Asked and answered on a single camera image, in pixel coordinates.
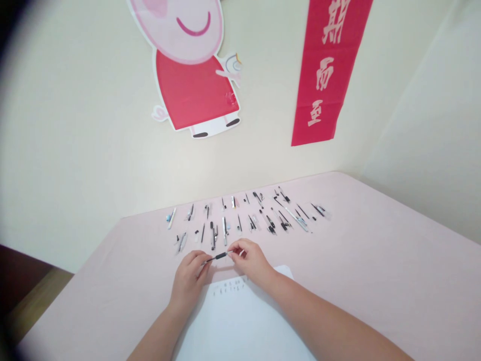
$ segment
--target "wall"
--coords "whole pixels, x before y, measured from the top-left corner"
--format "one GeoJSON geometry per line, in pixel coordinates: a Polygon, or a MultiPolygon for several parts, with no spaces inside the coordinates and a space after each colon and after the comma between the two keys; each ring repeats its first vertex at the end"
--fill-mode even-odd
{"type": "Polygon", "coordinates": [[[2,242],[77,271],[121,218],[301,176],[359,176],[451,0],[375,0],[328,142],[290,147],[308,0],[223,0],[243,122],[194,141],[150,118],[151,49],[125,1],[50,0],[4,69],[2,242]]]}
{"type": "Polygon", "coordinates": [[[362,180],[481,243],[481,2],[457,2],[362,180]]]}

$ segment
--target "finger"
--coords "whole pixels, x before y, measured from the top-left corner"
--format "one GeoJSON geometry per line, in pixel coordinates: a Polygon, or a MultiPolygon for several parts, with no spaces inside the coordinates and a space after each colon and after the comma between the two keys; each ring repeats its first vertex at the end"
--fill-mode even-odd
{"type": "Polygon", "coordinates": [[[239,256],[237,253],[229,253],[229,256],[232,258],[234,263],[238,266],[241,266],[246,261],[244,258],[239,256]]]}
{"type": "Polygon", "coordinates": [[[193,261],[189,264],[189,268],[192,269],[193,272],[197,272],[199,267],[202,265],[204,261],[211,259],[212,257],[207,254],[202,254],[193,259],[193,261]]]}
{"type": "Polygon", "coordinates": [[[183,265],[189,265],[197,256],[200,256],[200,255],[204,255],[205,252],[204,251],[201,251],[201,250],[197,250],[197,251],[192,251],[190,252],[187,256],[184,257],[184,259],[182,260],[181,264],[183,265]]]}
{"type": "Polygon", "coordinates": [[[238,241],[232,243],[227,251],[235,251],[236,249],[241,248],[242,250],[249,252],[249,250],[252,249],[252,245],[254,244],[254,242],[248,240],[247,238],[241,238],[238,241]]]}
{"type": "Polygon", "coordinates": [[[197,278],[197,281],[200,282],[202,285],[205,283],[205,279],[207,277],[207,273],[209,272],[209,268],[212,262],[207,263],[199,273],[199,277],[197,278]]]}
{"type": "Polygon", "coordinates": [[[231,247],[228,248],[227,252],[235,252],[235,253],[239,254],[240,252],[242,252],[242,248],[240,248],[240,247],[236,248],[236,247],[231,246],[231,247]]]}

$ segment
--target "human hand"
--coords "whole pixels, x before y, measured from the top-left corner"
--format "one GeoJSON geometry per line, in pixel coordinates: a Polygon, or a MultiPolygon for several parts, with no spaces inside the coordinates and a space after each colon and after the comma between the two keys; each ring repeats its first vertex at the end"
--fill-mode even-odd
{"type": "Polygon", "coordinates": [[[189,316],[199,300],[200,292],[212,262],[207,263],[197,276],[204,261],[212,258],[203,251],[192,251],[180,262],[168,308],[176,314],[189,316]]]}
{"type": "Polygon", "coordinates": [[[232,243],[228,251],[235,265],[260,288],[269,285],[277,272],[269,264],[257,243],[241,238],[232,243]]]}

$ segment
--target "white paper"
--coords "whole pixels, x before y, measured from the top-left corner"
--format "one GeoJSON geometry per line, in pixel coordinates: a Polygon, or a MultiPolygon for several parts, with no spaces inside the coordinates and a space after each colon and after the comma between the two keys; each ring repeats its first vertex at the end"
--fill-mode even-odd
{"type": "MultiPolygon", "coordinates": [[[[290,278],[287,266],[276,270],[290,278]]],[[[315,360],[277,304],[246,276],[205,286],[175,360],[315,360]]]]}

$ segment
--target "chinese character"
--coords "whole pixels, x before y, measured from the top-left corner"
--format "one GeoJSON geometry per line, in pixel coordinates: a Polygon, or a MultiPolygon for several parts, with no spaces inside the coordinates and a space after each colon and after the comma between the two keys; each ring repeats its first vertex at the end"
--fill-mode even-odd
{"type": "Polygon", "coordinates": [[[320,119],[317,119],[317,117],[321,115],[321,104],[322,104],[322,100],[316,100],[314,103],[312,103],[312,112],[311,112],[312,120],[307,123],[307,126],[314,125],[321,121],[320,119]]]}
{"type": "Polygon", "coordinates": [[[331,65],[327,67],[330,63],[334,61],[334,58],[324,58],[321,60],[321,68],[317,71],[317,82],[316,89],[323,91],[327,88],[327,83],[331,78],[332,73],[334,73],[334,67],[331,65]]]}
{"type": "Polygon", "coordinates": [[[324,44],[326,43],[328,35],[331,43],[335,44],[341,42],[342,26],[344,25],[347,7],[350,2],[351,0],[332,0],[331,5],[329,6],[329,24],[324,28],[324,37],[322,38],[324,44]],[[337,10],[339,8],[341,9],[336,22],[337,10]]]}

